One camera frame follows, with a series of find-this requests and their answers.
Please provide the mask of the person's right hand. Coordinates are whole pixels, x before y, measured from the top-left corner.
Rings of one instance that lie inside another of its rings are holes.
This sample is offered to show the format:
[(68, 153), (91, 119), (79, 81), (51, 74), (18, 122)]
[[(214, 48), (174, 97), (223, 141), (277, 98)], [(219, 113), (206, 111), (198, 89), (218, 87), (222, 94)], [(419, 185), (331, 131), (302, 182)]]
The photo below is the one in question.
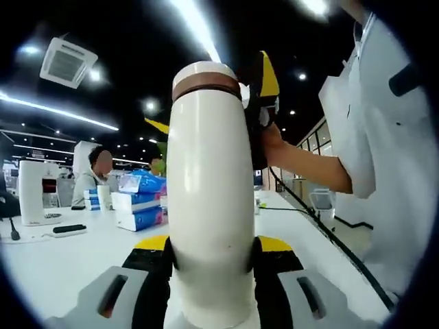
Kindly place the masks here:
[(283, 140), (275, 123), (263, 131), (262, 143), (265, 157), (270, 166), (287, 169), (293, 162), (296, 148)]

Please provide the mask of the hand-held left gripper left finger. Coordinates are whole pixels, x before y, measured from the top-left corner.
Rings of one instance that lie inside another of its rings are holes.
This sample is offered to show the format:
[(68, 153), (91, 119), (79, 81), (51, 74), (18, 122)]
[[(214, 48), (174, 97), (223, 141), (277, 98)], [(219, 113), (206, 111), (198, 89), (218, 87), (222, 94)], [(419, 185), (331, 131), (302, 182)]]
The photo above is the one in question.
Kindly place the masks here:
[(75, 307), (45, 328), (163, 328), (170, 298), (171, 241), (159, 235), (134, 246), (78, 293)]

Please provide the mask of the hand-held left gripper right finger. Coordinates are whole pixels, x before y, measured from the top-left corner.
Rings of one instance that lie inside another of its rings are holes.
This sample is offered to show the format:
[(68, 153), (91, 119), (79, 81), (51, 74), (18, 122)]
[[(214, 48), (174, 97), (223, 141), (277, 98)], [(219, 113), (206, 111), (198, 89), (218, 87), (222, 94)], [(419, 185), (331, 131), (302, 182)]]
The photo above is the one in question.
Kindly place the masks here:
[(262, 328), (377, 328), (348, 307), (345, 294), (314, 270), (305, 269), (284, 241), (253, 242), (255, 299)]

